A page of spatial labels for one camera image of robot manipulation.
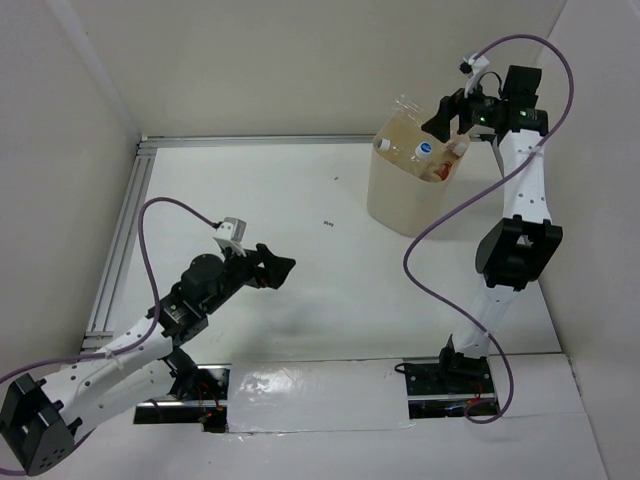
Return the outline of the red cap labelled bottle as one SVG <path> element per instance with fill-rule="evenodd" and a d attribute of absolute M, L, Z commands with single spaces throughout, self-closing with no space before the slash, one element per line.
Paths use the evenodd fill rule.
<path fill-rule="evenodd" d="M 424 178 L 429 182 L 445 181 L 468 147 L 469 141 L 465 138 L 450 140 L 442 154 L 427 167 Z"/>

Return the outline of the clear bottle blue-white cap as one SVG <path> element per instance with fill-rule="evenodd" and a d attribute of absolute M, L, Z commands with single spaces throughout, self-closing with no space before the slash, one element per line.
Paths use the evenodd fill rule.
<path fill-rule="evenodd" d="M 432 142 L 422 141 L 414 148 L 409 163 L 414 170 L 425 169 L 433 163 L 437 153 L 438 149 Z"/>
<path fill-rule="evenodd" d="M 394 115 L 416 124 L 424 122 L 424 108 L 407 95 L 399 95 L 393 102 Z"/>

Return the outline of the clear bottle white cap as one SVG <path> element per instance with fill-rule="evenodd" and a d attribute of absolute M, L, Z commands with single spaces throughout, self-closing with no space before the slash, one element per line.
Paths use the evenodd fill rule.
<path fill-rule="evenodd" d="M 374 142 L 376 151 L 393 165 L 409 171 L 414 167 L 413 151 L 403 143 L 380 137 Z"/>

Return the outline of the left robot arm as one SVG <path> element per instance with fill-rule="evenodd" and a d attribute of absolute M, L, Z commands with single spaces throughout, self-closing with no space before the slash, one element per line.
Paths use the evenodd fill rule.
<path fill-rule="evenodd" d="M 11 375 L 1 407 L 1 435 L 20 476 L 38 476 L 66 459 L 101 423 L 156 396 L 189 397 L 195 362 L 183 351 L 211 314 L 241 288 L 279 289 L 295 260 L 266 245 L 195 257 L 170 292 L 123 335 L 59 371 Z"/>

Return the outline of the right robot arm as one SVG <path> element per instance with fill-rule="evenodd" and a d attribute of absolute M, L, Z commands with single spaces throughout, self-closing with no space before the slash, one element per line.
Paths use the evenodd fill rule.
<path fill-rule="evenodd" d="M 466 60 L 460 70 L 466 85 L 443 97 L 422 129 L 447 140 L 446 129 L 457 120 L 459 133 L 491 142 L 506 183 L 502 217 L 476 250 L 480 291 L 470 312 L 474 320 L 459 327 L 439 355 L 436 379 L 448 392 L 484 376 L 491 335 L 510 303 L 539 278 L 563 238 L 546 203 L 541 142 L 549 132 L 548 115 L 536 107 L 541 70 L 511 66 L 495 97 L 480 85 L 488 72 L 485 58 Z"/>

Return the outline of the beige plastic bin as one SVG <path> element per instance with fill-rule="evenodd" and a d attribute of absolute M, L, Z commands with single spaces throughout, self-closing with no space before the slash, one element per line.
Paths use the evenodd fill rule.
<path fill-rule="evenodd" d="M 465 138 L 470 145 L 471 139 L 453 133 L 448 142 L 441 143 L 424 133 L 421 124 L 405 121 L 394 114 L 374 137 L 367 191 L 368 213 L 391 230 L 415 237 L 438 217 L 444 193 L 462 158 L 445 181 L 429 182 L 424 178 L 427 168 L 405 171 L 383 158 L 374 146 L 380 137 L 403 143 L 412 151 L 422 141 L 432 142 L 438 149 L 436 159 L 450 140 Z"/>

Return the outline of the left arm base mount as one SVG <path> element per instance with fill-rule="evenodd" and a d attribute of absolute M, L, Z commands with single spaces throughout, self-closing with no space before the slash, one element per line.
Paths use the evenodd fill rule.
<path fill-rule="evenodd" d="M 164 397 L 138 404 L 135 425 L 197 425 L 204 432 L 228 431 L 229 364 L 200 364 Z"/>

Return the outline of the aluminium frame rail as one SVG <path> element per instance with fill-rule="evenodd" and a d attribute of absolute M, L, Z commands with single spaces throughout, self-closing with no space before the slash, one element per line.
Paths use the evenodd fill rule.
<path fill-rule="evenodd" d="M 469 306 L 478 241 L 499 218 L 493 193 L 418 246 L 367 212 L 368 143 L 160 148 L 134 211 L 152 268 L 124 263 L 106 324 L 122 334 L 190 261 L 214 253 L 213 223 L 246 222 L 243 244 L 296 261 L 278 290 L 245 288 L 186 345 L 199 362 L 431 356 L 462 318 L 431 290 Z"/>

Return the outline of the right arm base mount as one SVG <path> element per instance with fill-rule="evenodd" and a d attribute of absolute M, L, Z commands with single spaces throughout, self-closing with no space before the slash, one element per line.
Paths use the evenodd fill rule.
<path fill-rule="evenodd" d="M 412 420 L 492 417 L 499 412 L 486 358 L 459 363 L 442 351 L 437 360 L 404 360 L 394 366 L 404 377 Z"/>

